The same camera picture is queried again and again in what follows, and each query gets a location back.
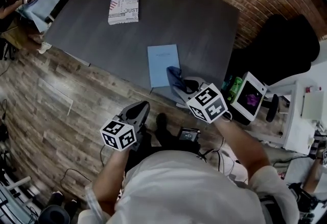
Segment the black and white cube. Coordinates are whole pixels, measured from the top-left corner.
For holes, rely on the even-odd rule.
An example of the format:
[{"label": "black and white cube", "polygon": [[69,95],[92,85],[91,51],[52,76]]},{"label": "black and white cube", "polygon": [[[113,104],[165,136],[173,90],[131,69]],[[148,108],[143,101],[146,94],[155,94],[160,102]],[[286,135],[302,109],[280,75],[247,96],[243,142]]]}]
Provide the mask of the black and white cube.
[{"label": "black and white cube", "polygon": [[208,123],[212,123],[228,110],[222,94],[213,83],[186,104],[196,118]]},{"label": "black and white cube", "polygon": [[134,127],[116,120],[108,120],[100,133],[105,145],[119,151],[136,142]]}]

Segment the light blue book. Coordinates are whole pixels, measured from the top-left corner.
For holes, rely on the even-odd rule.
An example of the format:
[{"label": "light blue book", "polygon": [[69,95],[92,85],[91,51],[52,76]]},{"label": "light blue book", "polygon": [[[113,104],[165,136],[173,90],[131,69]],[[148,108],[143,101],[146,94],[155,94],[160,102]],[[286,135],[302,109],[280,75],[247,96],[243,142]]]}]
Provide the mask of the light blue book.
[{"label": "light blue book", "polygon": [[151,87],[169,86],[166,68],[179,68],[176,44],[148,47],[148,58]]}]

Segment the dark gray table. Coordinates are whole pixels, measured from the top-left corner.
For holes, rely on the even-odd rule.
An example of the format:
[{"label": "dark gray table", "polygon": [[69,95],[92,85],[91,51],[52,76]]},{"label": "dark gray table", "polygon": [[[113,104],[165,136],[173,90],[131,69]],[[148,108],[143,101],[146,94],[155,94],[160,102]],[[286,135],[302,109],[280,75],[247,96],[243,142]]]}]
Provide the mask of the dark gray table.
[{"label": "dark gray table", "polygon": [[[221,87],[239,11],[222,0],[139,0],[137,23],[108,24],[110,0],[69,0],[45,40],[151,90],[148,46],[177,44],[183,76]],[[177,101],[169,87],[153,92]]]}]

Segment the book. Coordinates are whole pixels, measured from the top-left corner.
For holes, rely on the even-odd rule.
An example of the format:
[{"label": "book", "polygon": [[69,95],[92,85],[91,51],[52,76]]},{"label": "book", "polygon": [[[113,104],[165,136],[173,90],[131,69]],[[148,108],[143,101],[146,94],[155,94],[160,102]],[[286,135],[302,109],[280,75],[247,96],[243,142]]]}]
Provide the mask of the book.
[{"label": "book", "polygon": [[148,47],[149,72],[151,87],[169,86],[167,68],[179,68],[177,46],[151,46]]},{"label": "book", "polygon": [[138,22],[138,0],[111,0],[108,23]]}]

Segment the black shoe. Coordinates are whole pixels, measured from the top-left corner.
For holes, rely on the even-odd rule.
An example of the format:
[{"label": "black shoe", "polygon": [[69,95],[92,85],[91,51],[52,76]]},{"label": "black shoe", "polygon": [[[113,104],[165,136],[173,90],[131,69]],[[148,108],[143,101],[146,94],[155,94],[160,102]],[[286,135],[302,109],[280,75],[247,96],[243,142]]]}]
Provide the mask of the black shoe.
[{"label": "black shoe", "polygon": [[166,129],[167,127],[167,116],[165,113],[160,113],[156,118],[157,129]]}]

